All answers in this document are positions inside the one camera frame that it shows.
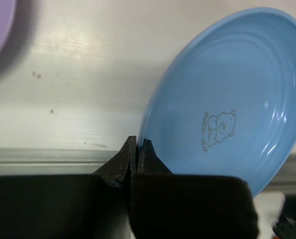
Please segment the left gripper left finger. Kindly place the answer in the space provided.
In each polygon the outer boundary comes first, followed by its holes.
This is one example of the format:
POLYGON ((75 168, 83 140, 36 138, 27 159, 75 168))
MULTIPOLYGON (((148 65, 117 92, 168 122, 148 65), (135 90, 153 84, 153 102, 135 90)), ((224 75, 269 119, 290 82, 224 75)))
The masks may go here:
POLYGON ((129 136, 121 149, 94 172, 110 187, 128 189, 136 168, 137 137, 129 136))

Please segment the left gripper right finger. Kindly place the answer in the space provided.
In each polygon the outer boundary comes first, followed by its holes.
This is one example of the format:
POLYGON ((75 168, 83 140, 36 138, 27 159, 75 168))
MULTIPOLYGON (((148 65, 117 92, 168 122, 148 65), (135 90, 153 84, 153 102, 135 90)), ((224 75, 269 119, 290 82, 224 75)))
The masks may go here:
POLYGON ((144 139, 142 146, 137 146, 132 156, 132 179, 147 175, 169 176, 173 173, 157 156, 152 141, 144 139))

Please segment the blue plate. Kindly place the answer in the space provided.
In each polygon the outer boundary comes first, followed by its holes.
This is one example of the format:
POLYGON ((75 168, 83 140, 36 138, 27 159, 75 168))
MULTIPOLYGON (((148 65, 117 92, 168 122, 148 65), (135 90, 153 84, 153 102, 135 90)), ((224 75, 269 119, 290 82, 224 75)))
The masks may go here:
POLYGON ((174 174, 235 176, 258 195, 296 143, 296 19, 249 8, 196 36, 151 96, 147 140, 174 174))

